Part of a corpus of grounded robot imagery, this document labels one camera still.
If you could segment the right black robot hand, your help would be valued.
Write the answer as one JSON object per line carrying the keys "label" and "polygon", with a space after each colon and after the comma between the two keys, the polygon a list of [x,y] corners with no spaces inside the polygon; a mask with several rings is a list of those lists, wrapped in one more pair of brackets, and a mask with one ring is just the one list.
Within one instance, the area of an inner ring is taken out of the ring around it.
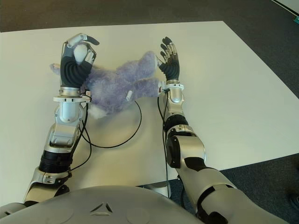
{"label": "right black robot hand", "polygon": [[160,55],[162,56],[164,61],[159,60],[159,69],[165,74],[167,81],[179,80],[179,58],[174,42],[166,36],[162,39],[160,47],[163,50],[160,52]]}

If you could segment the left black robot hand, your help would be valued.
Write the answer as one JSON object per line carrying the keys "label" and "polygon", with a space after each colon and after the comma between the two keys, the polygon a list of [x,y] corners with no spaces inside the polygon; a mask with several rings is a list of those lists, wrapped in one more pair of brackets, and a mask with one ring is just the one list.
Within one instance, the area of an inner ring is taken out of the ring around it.
{"label": "left black robot hand", "polygon": [[[86,46],[87,53],[83,58],[83,62],[78,64],[74,50],[80,44]],[[97,55],[90,44],[99,45],[100,43],[93,37],[83,33],[79,33],[63,43],[60,64],[62,87],[80,88],[86,81]]]}

